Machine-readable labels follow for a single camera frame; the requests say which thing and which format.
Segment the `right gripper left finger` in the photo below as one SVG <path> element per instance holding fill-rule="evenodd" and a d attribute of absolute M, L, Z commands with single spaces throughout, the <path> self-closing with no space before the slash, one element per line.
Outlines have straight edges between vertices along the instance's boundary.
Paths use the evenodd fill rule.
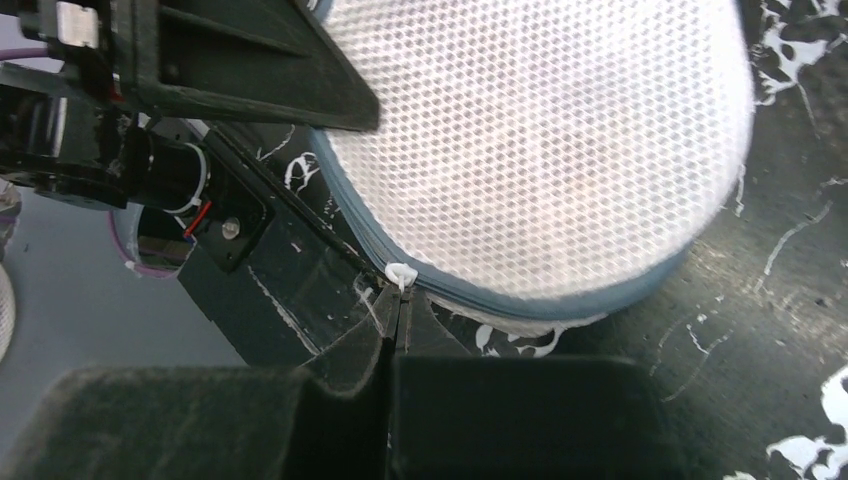
<path fill-rule="evenodd" d="M 381 479 L 401 294 L 296 366 L 89 368 L 62 377 L 5 479 Z"/>

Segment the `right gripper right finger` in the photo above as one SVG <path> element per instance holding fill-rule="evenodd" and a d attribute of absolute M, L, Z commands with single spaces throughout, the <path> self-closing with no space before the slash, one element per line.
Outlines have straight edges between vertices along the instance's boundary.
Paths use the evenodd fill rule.
<path fill-rule="evenodd" d="M 647 371 L 611 356 L 474 357 L 414 346 L 411 292 L 390 292 L 394 479 L 685 479 Z"/>

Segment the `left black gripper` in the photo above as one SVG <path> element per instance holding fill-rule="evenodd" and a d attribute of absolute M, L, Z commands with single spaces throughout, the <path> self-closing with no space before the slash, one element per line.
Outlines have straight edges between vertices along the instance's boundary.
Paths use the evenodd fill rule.
<path fill-rule="evenodd" d="M 373 131 L 376 94 L 303 1 L 4 1 L 4 166 L 143 161 L 139 112 Z"/>

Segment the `white mesh bag blue zipper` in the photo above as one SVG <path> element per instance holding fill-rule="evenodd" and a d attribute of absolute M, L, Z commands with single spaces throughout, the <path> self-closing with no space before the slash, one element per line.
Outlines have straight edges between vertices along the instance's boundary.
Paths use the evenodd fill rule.
<path fill-rule="evenodd" d="M 380 103 L 317 130 L 393 283 L 518 334 L 652 294 L 731 195 L 754 117 L 734 1 L 332 1 Z"/>

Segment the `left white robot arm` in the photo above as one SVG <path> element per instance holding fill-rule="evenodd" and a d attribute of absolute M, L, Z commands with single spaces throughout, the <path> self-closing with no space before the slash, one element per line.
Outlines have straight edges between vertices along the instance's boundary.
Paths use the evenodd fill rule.
<path fill-rule="evenodd" d="M 223 271 L 279 201 L 215 122 L 372 131 L 379 103 L 323 28 L 326 1 L 5 1 L 1 176 L 95 210 L 183 224 Z"/>

